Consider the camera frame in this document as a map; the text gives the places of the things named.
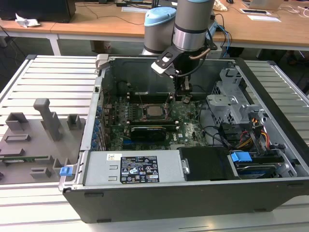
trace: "warning label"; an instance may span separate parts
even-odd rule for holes
[[[159,182],[156,156],[121,157],[120,182],[122,184]]]

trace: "blue plastic latch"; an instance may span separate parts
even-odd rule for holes
[[[60,169],[60,176],[73,176],[73,167],[62,167]]]
[[[249,154],[249,152],[240,151],[240,152],[234,152],[231,154],[231,158],[233,162],[250,162],[252,161],[252,158]]]

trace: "desk leg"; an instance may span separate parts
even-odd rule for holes
[[[5,41],[5,36],[0,36],[0,47],[7,47],[7,43]]]
[[[58,43],[58,35],[50,34],[47,36],[47,38],[49,39],[50,45],[52,46],[54,56],[61,56]]]

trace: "paper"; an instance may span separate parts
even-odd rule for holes
[[[146,13],[150,10],[149,9],[142,9],[142,8],[136,8],[136,7],[130,7],[130,6],[123,6],[121,11],[122,12],[135,12],[135,13]]]
[[[40,25],[36,19],[26,19],[26,18],[18,16],[17,14],[15,15],[16,15],[15,22],[17,22],[22,27],[27,28],[27,27],[35,27],[35,26]]]
[[[279,19],[275,17],[269,16],[257,16],[257,15],[248,15],[251,20],[258,20],[258,21],[270,21],[270,22],[281,22]]]

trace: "white sticker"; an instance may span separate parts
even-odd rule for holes
[[[21,159],[14,159],[14,160],[5,160],[5,163],[23,163],[24,161]]]
[[[117,154],[109,153],[109,154],[107,154],[106,160],[107,160],[107,161],[111,161],[111,160],[120,160],[121,157],[122,157],[122,154],[121,154],[121,153],[117,153]]]

